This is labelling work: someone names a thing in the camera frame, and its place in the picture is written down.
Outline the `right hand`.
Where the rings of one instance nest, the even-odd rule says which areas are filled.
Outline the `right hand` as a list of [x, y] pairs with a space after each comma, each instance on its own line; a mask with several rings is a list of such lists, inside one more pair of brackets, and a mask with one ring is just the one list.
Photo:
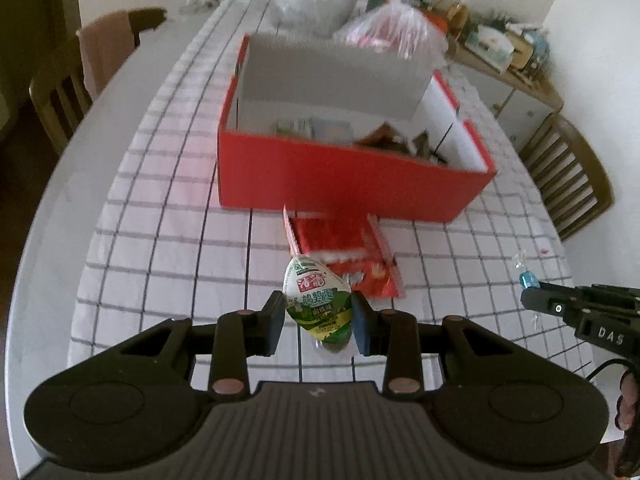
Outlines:
[[639, 385], [631, 370], [620, 378], [620, 397], [617, 400], [615, 425], [619, 430], [629, 431], [634, 426], [639, 405]]

